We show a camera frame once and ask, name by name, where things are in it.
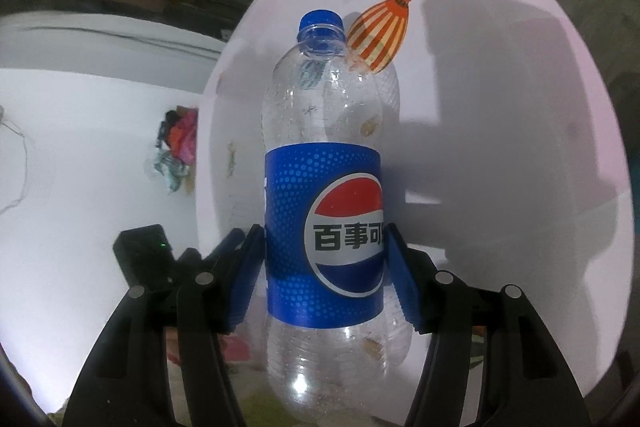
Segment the blue label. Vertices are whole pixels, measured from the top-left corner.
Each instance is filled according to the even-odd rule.
[[[380,154],[345,143],[288,145],[265,160],[268,308],[306,328],[382,311]]]

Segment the wire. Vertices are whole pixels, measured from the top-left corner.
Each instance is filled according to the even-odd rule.
[[[12,126],[7,124],[6,120],[1,120],[0,125],[4,125],[9,131],[22,138],[22,147],[24,148],[24,179],[22,181],[20,196],[4,208],[0,209],[0,216],[2,216],[2,214],[7,212],[8,210],[11,210],[16,206],[20,206],[20,204],[24,201],[24,198],[27,197],[27,181],[29,179],[29,152],[27,150],[27,138],[17,125],[15,126],[16,129],[14,129]]]

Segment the white surface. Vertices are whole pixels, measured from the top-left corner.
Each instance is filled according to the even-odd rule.
[[[201,94],[223,48],[211,37],[116,15],[0,18],[0,68],[97,74]]]
[[[196,245],[195,206],[167,195],[143,163],[159,122],[201,96],[75,73],[0,70],[5,117],[28,137],[28,195],[0,216],[0,341],[45,411],[69,397],[125,294],[111,247],[160,223],[174,248]],[[0,126],[0,208],[24,175],[21,140]]]
[[[203,250],[262,222],[260,100],[300,17],[326,8],[353,20],[380,1],[248,9],[201,106]],[[633,233],[622,140],[582,39],[555,0],[413,0],[394,63],[401,108],[385,121],[385,220],[409,243],[444,249],[438,265],[470,285],[521,286],[587,393],[625,321]],[[372,413],[404,421],[425,347],[414,342]]]

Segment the blue bottle cap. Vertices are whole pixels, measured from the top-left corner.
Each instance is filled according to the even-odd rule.
[[[342,19],[337,13],[332,12],[331,10],[313,10],[312,12],[307,13],[302,17],[302,19],[300,19],[300,28],[298,29],[298,32],[301,32],[303,29],[315,24],[331,24],[333,26],[338,26],[338,28],[340,28],[344,33],[344,24],[342,24]]]

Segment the transparent bottle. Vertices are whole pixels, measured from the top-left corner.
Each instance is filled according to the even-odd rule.
[[[302,421],[357,409],[386,371],[375,79],[316,10],[262,106],[272,389]]]

